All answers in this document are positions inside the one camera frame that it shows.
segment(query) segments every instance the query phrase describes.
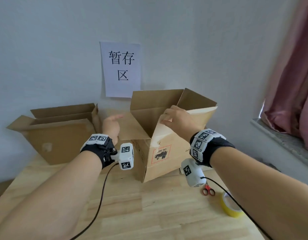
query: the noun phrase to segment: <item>table surface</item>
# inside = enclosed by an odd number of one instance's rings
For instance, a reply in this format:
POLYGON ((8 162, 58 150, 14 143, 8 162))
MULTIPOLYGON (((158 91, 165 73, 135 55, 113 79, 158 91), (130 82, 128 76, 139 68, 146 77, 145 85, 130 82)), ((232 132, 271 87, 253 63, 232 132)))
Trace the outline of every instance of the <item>table surface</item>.
MULTIPOLYGON (((64 165, 48 165, 39 155, 15 178, 0 197, 0 222, 42 182, 64 165)), ((80 216, 76 233, 84 229, 97 211, 109 167, 102 170, 80 216)), ((220 185, 214 170, 204 172, 220 185)), ((93 225, 78 239, 263 239, 246 215, 227 216, 220 205, 222 190, 210 182, 216 196, 203 196, 190 188, 184 175, 160 177, 142 184, 133 170, 118 166, 110 172, 100 212, 93 225)))

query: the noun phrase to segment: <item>pink curtain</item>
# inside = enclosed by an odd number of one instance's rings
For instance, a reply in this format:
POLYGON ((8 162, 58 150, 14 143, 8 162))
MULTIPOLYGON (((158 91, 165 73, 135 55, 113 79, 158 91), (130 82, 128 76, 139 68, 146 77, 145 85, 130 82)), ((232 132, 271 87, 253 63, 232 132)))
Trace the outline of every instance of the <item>pink curtain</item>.
POLYGON ((308 0, 301 0, 270 77, 261 119, 308 149, 308 0))

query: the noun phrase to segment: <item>yellow tape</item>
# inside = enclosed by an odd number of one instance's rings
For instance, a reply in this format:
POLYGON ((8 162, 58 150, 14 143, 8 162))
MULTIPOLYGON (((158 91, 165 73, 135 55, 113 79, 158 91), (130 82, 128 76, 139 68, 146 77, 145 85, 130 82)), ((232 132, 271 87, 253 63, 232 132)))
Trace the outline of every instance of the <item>yellow tape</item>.
POLYGON ((224 212, 231 217, 239 217, 243 214, 240 207, 225 192, 221 196, 221 206, 224 212))

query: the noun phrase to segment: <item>red scissors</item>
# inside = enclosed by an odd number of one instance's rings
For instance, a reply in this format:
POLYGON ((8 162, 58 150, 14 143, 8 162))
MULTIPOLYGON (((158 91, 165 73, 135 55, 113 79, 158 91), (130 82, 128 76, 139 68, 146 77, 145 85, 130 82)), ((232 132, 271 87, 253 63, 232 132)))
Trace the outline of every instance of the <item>red scissors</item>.
POLYGON ((204 195, 210 194, 211 196, 215 196, 215 191, 208 185, 208 182, 206 182, 205 187, 202 190, 202 192, 204 195))

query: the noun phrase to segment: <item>forearm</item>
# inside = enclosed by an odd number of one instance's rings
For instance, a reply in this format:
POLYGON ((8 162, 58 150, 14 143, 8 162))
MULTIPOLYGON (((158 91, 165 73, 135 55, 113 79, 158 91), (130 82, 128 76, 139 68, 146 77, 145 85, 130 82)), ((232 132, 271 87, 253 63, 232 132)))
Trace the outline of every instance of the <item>forearm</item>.
POLYGON ((217 149, 210 164, 273 239, 308 239, 308 185, 230 147, 217 149))
POLYGON ((76 226, 102 169, 89 151, 40 185, 0 224, 0 239, 64 239, 76 226))

